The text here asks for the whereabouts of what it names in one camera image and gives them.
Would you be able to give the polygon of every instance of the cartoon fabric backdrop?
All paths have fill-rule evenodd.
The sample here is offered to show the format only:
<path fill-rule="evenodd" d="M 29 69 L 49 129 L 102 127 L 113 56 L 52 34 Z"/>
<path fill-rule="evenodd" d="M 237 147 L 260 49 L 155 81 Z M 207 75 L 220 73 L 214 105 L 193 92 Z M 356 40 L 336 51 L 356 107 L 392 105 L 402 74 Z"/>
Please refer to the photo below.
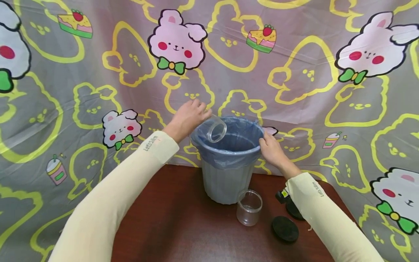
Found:
<path fill-rule="evenodd" d="M 199 98 L 332 184 L 387 261 L 418 261 L 418 0 L 163 2 L 0 1 L 2 260 L 45 261 L 73 208 Z M 171 163 L 199 166 L 189 139 Z"/>

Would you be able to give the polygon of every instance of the right hand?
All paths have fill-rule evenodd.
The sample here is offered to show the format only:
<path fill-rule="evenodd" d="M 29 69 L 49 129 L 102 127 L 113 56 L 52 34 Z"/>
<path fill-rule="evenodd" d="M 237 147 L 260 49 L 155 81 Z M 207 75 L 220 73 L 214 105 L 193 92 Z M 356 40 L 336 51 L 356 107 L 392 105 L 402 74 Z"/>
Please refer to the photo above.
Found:
<path fill-rule="evenodd" d="M 287 180 L 301 174 L 301 170 L 284 154 L 281 145 L 272 135 L 265 131 L 259 144 L 266 161 L 278 168 Z"/>
<path fill-rule="evenodd" d="M 173 116 L 172 121 L 163 129 L 177 143 L 210 118 L 212 110 L 207 110 L 207 105 L 198 99 L 184 103 Z"/>
<path fill-rule="evenodd" d="M 268 134 L 266 131 L 263 135 L 263 138 L 259 138 L 259 144 L 261 146 L 262 156 L 271 165 L 280 168 L 280 164 L 284 160 L 288 160 L 288 157 L 284 154 L 281 145 L 278 143 L 275 137 Z"/>

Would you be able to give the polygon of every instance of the left hand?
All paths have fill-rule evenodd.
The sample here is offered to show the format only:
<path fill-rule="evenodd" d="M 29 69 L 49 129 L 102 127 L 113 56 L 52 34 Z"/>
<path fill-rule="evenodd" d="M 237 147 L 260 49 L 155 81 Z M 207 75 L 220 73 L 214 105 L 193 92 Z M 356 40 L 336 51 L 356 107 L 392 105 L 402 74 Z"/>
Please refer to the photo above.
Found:
<path fill-rule="evenodd" d="M 184 103 L 173 116 L 172 121 L 163 128 L 163 131 L 171 136 L 176 143 L 180 143 L 197 126 L 211 117 L 212 110 L 206 109 L 207 105 L 198 99 Z"/>

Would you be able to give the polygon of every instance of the arm sleeve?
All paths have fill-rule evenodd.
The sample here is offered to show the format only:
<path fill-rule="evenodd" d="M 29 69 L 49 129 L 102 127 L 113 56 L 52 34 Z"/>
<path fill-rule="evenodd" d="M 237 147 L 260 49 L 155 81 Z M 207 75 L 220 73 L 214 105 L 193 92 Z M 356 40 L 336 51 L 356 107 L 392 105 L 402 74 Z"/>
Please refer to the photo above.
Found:
<path fill-rule="evenodd" d="M 153 175 L 179 150 L 154 132 L 74 209 L 49 262 L 108 262 L 119 224 Z"/>
<path fill-rule="evenodd" d="M 301 215 L 335 261 L 383 262 L 367 237 L 309 173 L 289 179 L 287 187 Z"/>

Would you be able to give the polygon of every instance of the black object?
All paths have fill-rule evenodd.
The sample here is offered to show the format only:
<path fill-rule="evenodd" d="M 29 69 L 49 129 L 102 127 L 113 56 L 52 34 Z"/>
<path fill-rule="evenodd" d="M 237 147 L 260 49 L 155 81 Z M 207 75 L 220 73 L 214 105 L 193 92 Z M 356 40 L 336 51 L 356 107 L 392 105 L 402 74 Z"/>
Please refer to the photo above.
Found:
<path fill-rule="evenodd" d="M 293 218 L 297 220 L 305 221 L 300 211 L 298 210 L 297 206 L 294 204 L 294 202 L 291 199 L 286 202 L 285 208 L 287 209 L 288 214 L 292 216 Z"/>
<path fill-rule="evenodd" d="M 274 218 L 272 221 L 272 229 L 277 237 L 287 243 L 295 242 L 300 234 L 297 225 L 284 216 L 277 216 Z"/>
<path fill-rule="evenodd" d="M 284 189 L 282 191 L 278 191 L 275 194 L 275 198 L 281 203 L 284 204 L 286 203 L 289 199 L 290 199 L 290 195 L 288 194 L 288 192 Z"/>

